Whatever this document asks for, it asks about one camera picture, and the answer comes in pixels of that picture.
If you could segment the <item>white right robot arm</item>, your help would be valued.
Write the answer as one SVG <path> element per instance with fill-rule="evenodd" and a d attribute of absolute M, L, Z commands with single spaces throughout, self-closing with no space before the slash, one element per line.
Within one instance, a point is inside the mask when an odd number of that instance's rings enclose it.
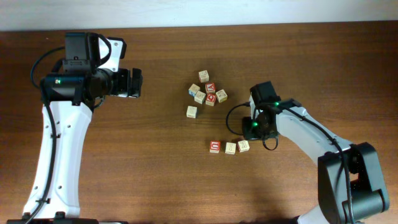
<path fill-rule="evenodd" d="M 291 223 L 362 223 L 389 209 L 390 200 L 375 148 L 354 144 L 311 117 L 297 100 L 282 100 L 271 82 L 254 85 L 243 104 L 250 115 L 242 118 L 245 140 L 295 143 L 318 168 L 318 204 Z"/>

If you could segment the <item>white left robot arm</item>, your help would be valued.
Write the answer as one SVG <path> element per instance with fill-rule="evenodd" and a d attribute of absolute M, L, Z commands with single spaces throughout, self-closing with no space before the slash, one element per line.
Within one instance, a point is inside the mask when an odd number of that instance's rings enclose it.
<path fill-rule="evenodd" d="M 138 98 L 138 68 L 120 68 L 127 44 L 93 32 L 69 32 L 65 56 L 34 86 L 43 103 L 43 133 L 33 188 L 19 223 L 97 223 L 80 218 L 83 143 L 93 113 L 107 96 Z"/>

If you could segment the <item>wooden block green side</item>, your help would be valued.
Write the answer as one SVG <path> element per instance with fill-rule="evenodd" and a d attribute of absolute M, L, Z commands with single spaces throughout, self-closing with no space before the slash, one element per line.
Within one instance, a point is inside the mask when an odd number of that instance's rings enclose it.
<path fill-rule="evenodd" d="M 225 147 L 226 154 L 235 154 L 236 153 L 236 143 L 227 142 Z"/>

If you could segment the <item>red letter U block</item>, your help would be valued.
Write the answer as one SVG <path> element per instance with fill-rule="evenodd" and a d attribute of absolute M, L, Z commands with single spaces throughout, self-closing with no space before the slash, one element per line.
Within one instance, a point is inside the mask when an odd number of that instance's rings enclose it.
<path fill-rule="evenodd" d="M 210 141 L 210 149 L 211 153 L 219 153 L 221 149 L 221 143 L 219 141 Z"/>

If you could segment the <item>wooden letter X block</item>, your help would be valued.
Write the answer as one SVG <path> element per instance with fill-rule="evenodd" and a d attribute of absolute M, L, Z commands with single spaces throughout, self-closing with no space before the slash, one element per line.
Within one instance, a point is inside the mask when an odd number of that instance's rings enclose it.
<path fill-rule="evenodd" d="M 238 141 L 239 152 L 246 152 L 250 149 L 249 142 L 247 140 Z"/>

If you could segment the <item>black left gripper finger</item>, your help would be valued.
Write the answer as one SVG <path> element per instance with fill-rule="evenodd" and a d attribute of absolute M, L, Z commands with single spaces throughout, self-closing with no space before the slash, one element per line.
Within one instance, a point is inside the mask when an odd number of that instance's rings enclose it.
<path fill-rule="evenodd" d="M 131 70 L 131 84 L 132 86 L 142 86 L 143 76 L 142 70 L 139 68 L 133 68 Z"/>
<path fill-rule="evenodd" d="M 138 98 L 141 95 L 141 82 L 132 81 L 129 84 L 128 97 Z"/>

